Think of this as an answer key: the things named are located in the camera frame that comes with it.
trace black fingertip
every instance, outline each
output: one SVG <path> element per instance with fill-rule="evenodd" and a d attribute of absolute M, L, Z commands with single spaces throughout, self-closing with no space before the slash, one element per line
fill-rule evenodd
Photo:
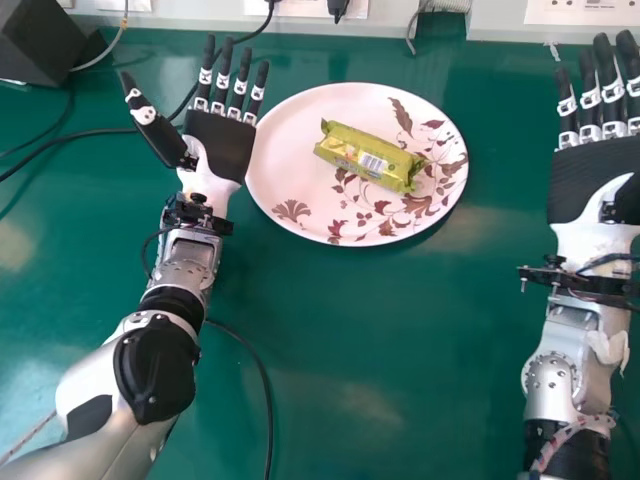
<path fill-rule="evenodd" d="M 258 76 L 256 77 L 256 87 L 264 88 L 267 84 L 267 77 L 269 76 L 270 64 L 266 60 L 260 64 L 258 68 Z"/>
<path fill-rule="evenodd" d="M 125 95 L 129 95 L 132 89 L 137 88 L 136 81 L 129 72 L 120 72 L 120 84 Z"/>
<path fill-rule="evenodd" d="M 213 33 L 207 35 L 207 43 L 204 47 L 205 53 L 213 55 L 216 51 L 216 36 Z"/>
<path fill-rule="evenodd" d="M 246 82 L 249 77 L 249 68 L 251 67 L 251 58 L 253 56 L 253 50 L 249 47 L 242 52 L 242 59 L 240 60 L 240 72 L 238 72 L 238 80 Z"/>
<path fill-rule="evenodd" d="M 616 45 L 625 61 L 640 56 L 638 53 L 638 43 L 629 30 L 623 30 L 616 36 Z"/>
<path fill-rule="evenodd" d="M 213 68 L 213 56 L 216 53 L 216 36 L 209 34 L 207 36 L 207 43 L 204 47 L 204 57 L 202 59 L 202 68 L 205 70 L 211 70 Z"/>
<path fill-rule="evenodd" d="M 615 66 L 613 48 L 609 42 L 609 37 L 605 33 L 599 33 L 593 39 L 593 52 L 600 66 L 602 84 L 610 85 L 618 77 L 618 72 Z"/>
<path fill-rule="evenodd" d="M 613 48 L 606 33 L 599 33 L 593 39 L 593 51 L 598 62 L 607 63 L 613 61 Z"/>
<path fill-rule="evenodd" d="M 580 77 L 582 77 L 582 88 L 585 92 L 596 88 L 596 67 L 590 48 L 580 52 Z"/>
<path fill-rule="evenodd" d="M 233 38 L 227 37 L 224 39 L 224 46 L 222 47 L 222 51 L 224 54 L 229 54 L 233 52 Z"/>
<path fill-rule="evenodd" d="M 558 88 L 558 95 L 560 100 L 565 100 L 571 97 L 571 78 L 569 77 L 569 71 L 564 67 L 556 68 L 554 73 L 556 81 L 556 87 Z"/>
<path fill-rule="evenodd" d="M 231 58 L 233 57 L 233 38 L 227 37 L 222 47 L 222 63 L 220 64 L 220 73 L 229 75 L 231 71 Z"/>

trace black speaker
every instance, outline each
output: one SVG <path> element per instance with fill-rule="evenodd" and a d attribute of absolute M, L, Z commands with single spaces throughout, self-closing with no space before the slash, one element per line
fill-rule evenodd
<path fill-rule="evenodd" d="M 0 0 L 0 78 L 59 87 L 86 43 L 56 0 Z"/>

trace robotic arm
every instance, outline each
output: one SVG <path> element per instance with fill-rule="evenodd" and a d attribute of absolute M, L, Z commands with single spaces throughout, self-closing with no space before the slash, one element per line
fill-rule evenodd
<path fill-rule="evenodd" d="M 610 380 L 629 359 L 639 293 L 631 244 L 640 235 L 640 55 L 629 31 L 617 45 L 626 88 L 605 34 L 581 55 L 581 119 L 567 70 L 556 71 L 562 133 L 547 216 L 558 253 L 542 268 L 519 269 L 523 291 L 527 282 L 552 288 L 540 344 L 522 370 L 526 472 L 519 480 L 611 478 Z"/>
<path fill-rule="evenodd" d="M 0 480 L 143 479 L 178 416 L 192 403 L 198 334 L 223 237 L 233 231 L 227 205 L 249 167 L 269 66 L 260 66 L 242 121 L 251 62 L 251 50 L 245 50 L 232 108 L 225 115 L 232 49 L 228 41 L 209 109 L 215 50 L 215 39 L 209 37 L 182 137 L 133 78 L 121 75 L 136 127 L 162 162 L 177 169 L 183 189 L 162 212 L 156 265 L 135 312 L 58 386 L 56 409 L 65 440 L 9 463 L 0 469 Z"/>

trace barcode label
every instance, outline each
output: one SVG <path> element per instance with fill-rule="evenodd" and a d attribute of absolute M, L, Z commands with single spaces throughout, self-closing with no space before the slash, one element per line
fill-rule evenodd
<path fill-rule="evenodd" d="M 362 158 L 360 158 L 360 165 L 372 172 L 382 173 L 387 168 L 388 163 L 370 153 L 363 153 Z"/>

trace black cable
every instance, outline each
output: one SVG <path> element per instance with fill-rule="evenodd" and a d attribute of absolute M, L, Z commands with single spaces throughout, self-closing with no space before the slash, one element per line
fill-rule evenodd
<path fill-rule="evenodd" d="M 267 373 L 267 368 L 264 365 L 264 362 L 258 355 L 258 352 L 253 348 L 253 346 L 244 339 L 240 334 L 229 328 L 228 326 L 214 322 L 211 320 L 206 320 L 205 323 L 212 325 L 224 333 L 232 337 L 237 342 L 241 343 L 247 351 L 253 357 L 253 360 L 256 362 L 256 366 L 258 367 L 258 371 L 260 372 L 260 378 L 262 378 L 262 386 L 264 388 L 264 399 L 267 407 L 267 456 L 264 463 L 264 480 L 269 480 L 271 477 L 271 466 L 273 464 L 273 397 L 271 391 L 271 382 L 269 381 L 269 374 Z"/>
<path fill-rule="evenodd" d="M 347 13 L 347 8 L 349 8 L 349 4 L 351 3 L 351 0 L 347 0 L 347 3 L 344 4 L 344 8 L 342 9 L 342 13 L 340 14 L 340 16 L 336 19 L 336 25 L 338 23 L 340 23 L 340 20 L 342 20 L 342 17 L 344 17 Z"/>
<path fill-rule="evenodd" d="M 160 235 L 164 235 L 165 233 L 169 233 L 172 230 L 177 230 L 179 228 L 191 228 L 193 225 L 170 225 L 168 227 L 163 227 L 159 230 L 156 230 L 151 235 L 147 237 L 147 239 L 142 244 L 142 249 L 140 250 L 140 260 L 142 260 L 142 268 L 144 269 L 144 274 L 147 276 L 149 280 L 151 280 L 151 269 L 149 268 L 149 264 L 147 263 L 147 249 L 149 248 L 149 244 Z"/>
<path fill-rule="evenodd" d="M 42 145 L 40 145 L 38 148 L 36 148 L 33 152 L 31 152 L 29 155 L 24 157 L 18 163 L 16 163 L 9 170 L 7 170 L 3 174 L 1 174 L 0 175 L 0 182 L 4 182 L 11 175 L 13 175 L 18 170 L 20 170 L 22 167 L 27 165 L 31 160 L 36 158 L 38 155 L 40 155 L 45 150 L 53 147 L 54 145 L 58 145 L 60 143 L 65 143 L 65 142 L 70 142 L 72 140 L 77 140 L 78 138 L 93 137 L 93 136 L 96 136 L 96 135 L 122 134 L 122 133 L 135 133 L 135 132 L 137 132 L 137 130 L 135 130 L 135 129 L 134 129 L 133 132 L 131 132 L 130 130 L 131 129 L 129 129 L 129 128 L 98 128 L 98 129 L 95 129 L 95 130 L 85 130 L 83 132 L 71 133 L 69 135 L 64 135 L 63 137 L 54 138 L 53 140 L 49 140 L 48 142 L 43 143 Z"/>
<path fill-rule="evenodd" d="M 251 32 L 250 34 L 245 35 L 244 37 L 240 37 L 240 38 L 235 39 L 233 41 L 233 44 L 234 45 L 238 45 L 238 44 L 246 42 L 248 40 L 252 40 L 252 39 L 256 38 L 258 35 L 260 35 L 262 32 L 264 32 L 265 29 L 271 23 L 271 20 L 273 19 L 273 10 L 274 9 L 275 9 L 275 0 L 270 0 L 269 1 L 269 15 L 267 15 L 267 18 L 265 19 L 264 23 L 262 25 L 260 25 L 260 27 L 255 32 Z M 213 56 L 213 63 L 216 63 L 216 61 L 218 60 L 218 57 L 220 57 L 221 53 L 222 53 L 222 49 L 219 48 L 218 51 Z M 189 90 L 189 93 L 187 93 L 187 96 L 182 100 L 182 103 L 180 103 L 180 105 L 178 105 L 178 108 L 175 110 L 175 112 L 173 112 L 171 115 L 169 115 L 167 117 L 167 119 L 170 122 L 175 120 L 176 117 L 178 115 L 180 115 L 180 112 L 182 112 L 182 110 L 185 109 L 185 107 L 191 101 L 191 98 L 193 97 L 193 95 L 196 93 L 197 89 L 198 89 L 198 82 L 196 82 L 193 85 L 193 87 L 191 87 L 191 90 Z"/>
<path fill-rule="evenodd" d="M 596 258 L 595 260 L 587 263 L 584 267 L 578 270 L 576 274 L 580 275 L 582 272 L 586 272 L 587 270 L 592 270 L 596 267 L 600 267 L 602 265 L 606 265 L 608 263 L 615 262 L 618 260 L 628 260 L 635 265 L 640 262 L 640 256 L 626 254 L 626 253 L 610 253 L 609 255 L 604 255 L 602 257 Z"/>
<path fill-rule="evenodd" d="M 242 42 L 246 42 L 247 40 L 251 40 L 251 39 L 257 37 L 258 35 L 260 35 L 262 32 L 264 32 L 264 30 L 271 23 L 271 19 L 273 18 L 273 10 L 274 10 L 274 8 L 275 8 L 275 0 L 270 0 L 269 1 L 269 15 L 267 15 L 267 18 L 264 21 L 264 23 L 255 32 L 252 32 L 252 33 L 250 33 L 248 35 L 245 35 L 244 37 L 240 37 L 240 38 L 234 40 L 233 41 L 234 45 L 237 45 L 237 44 L 242 43 Z M 222 53 L 221 49 L 216 52 L 216 54 L 214 56 L 214 63 L 218 59 L 218 57 L 220 56 L 220 53 Z M 169 121 L 175 120 L 176 117 L 178 115 L 180 115 L 182 110 L 184 110 L 185 107 L 189 104 L 189 101 L 191 100 L 191 97 L 193 97 L 193 95 L 196 93 L 197 88 L 198 88 L 198 82 L 196 82 L 193 85 L 193 87 L 191 87 L 191 90 L 189 90 L 189 93 L 187 93 L 187 96 L 182 100 L 180 105 L 178 105 L 178 108 L 176 108 L 176 110 L 171 115 L 169 115 L 167 117 L 167 119 Z M 48 148 L 50 148 L 50 147 L 52 147 L 54 145 L 58 145 L 58 144 L 64 143 L 64 142 L 69 142 L 69 141 L 72 141 L 72 140 L 76 140 L 78 138 L 93 137 L 93 136 L 96 136 L 96 135 L 131 134 L 131 133 L 138 133 L 138 130 L 136 128 L 100 128 L 100 129 L 95 129 L 95 130 L 85 130 L 85 131 L 81 131 L 81 132 L 76 132 L 76 133 L 72 133 L 72 134 L 69 134 L 69 135 L 65 135 L 63 137 L 56 138 L 54 140 L 51 140 L 51 141 L 41 145 L 35 151 L 30 153 L 25 158 L 20 160 L 17 164 L 15 164 L 13 167 L 11 167 L 9 170 L 7 170 L 3 174 L 1 174 L 0 175 L 0 183 L 5 181 L 11 175 L 13 175 L 18 170 L 20 170 L 25 165 L 27 165 L 29 162 L 31 162 L 31 160 L 33 160 L 38 155 L 40 155 L 42 152 L 44 152 L 45 150 L 47 150 Z M 15 153 L 15 151 L 17 151 L 17 150 L 19 150 L 21 148 L 24 148 L 24 147 L 26 147 L 28 145 L 31 145 L 35 141 L 37 141 L 37 140 L 30 141 L 28 144 L 26 144 L 24 146 L 21 146 L 21 147 L 19 147 L 17 149 L 12 149 L 14 151 L 12 151 L 11 153 Z"/>
<path fill-rule="evenodd" d="M 69 93 L 69 95 L 68 95 L 68 98 L 67 98 L 67 104 L 66 104 L 64 110 L 62 111 L 62 114 L 58 117 L 58 119 L 51 126 L 47 127 L 46 130 L 44 130 L 43 132 L 41 132 L 38 135 L 36 135 L 35 137 L 33 137 L 31 140 L 28 140 L 25 143 L 23 143 L 21 145 L 18 145 L 17 147 L 10 148 L 9 150 L 5 150 L 4 152 L 0 153 L 0 159 L 8 157 L 9 155 L 13 155 L 16 152 L 33 145 L 38 140 L 46 137 L 47 135 L 49 135 L 54 130 L 56 130 L 57 128 L 61 127 L 62 124 L 67 120 L 67 117 L 71 114 L 71 111 L 73 110 L 75 95 L 74 95 L 74 90 L 73 90 L 73 88 L 71 86 L 69 87 L 69 92 L 68 93 Z"/>

